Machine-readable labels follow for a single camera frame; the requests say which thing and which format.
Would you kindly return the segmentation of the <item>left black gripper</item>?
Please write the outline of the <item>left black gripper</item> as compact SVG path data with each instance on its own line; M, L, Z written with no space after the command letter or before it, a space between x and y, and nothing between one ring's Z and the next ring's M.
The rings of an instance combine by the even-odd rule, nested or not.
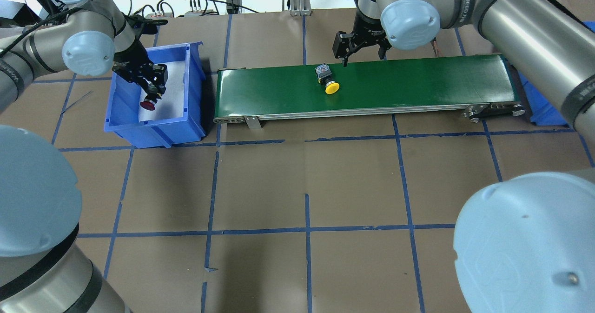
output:
M115 53L111 69L125 81L142 87L147 97L161 97L161 87L168 80L168 65L153 64L137 38L128 48Z

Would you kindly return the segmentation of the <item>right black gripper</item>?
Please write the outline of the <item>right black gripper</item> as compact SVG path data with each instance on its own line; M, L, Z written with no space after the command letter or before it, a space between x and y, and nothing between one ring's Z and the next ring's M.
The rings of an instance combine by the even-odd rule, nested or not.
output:
M351 33L337 32L333 41L333 56L342 59L347 67L349 58L365 47L378 46L378 58L385 59L391 44L380 20L370 18L361 11L356 12Z

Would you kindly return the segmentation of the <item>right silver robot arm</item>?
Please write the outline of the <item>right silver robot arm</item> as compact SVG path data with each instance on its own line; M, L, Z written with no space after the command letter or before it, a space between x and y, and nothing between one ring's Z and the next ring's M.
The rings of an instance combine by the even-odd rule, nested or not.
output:
M556 0L354 0L333 53L412 50L468 24L582 137L594 139L594 33ZM594 311L594 169L537 172L483 188L455 226L455 269L474 313Z

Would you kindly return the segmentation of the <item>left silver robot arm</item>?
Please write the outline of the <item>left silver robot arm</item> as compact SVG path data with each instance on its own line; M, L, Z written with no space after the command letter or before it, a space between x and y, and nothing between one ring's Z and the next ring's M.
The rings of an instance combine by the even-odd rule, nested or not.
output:
M1 110L36 78L114 71L146 93L153 110L168 76L113 0L58 0L66 10L1 40ZM36 133L1 126L1 311L129 313L131 309L76 244L82 196L72 166Z

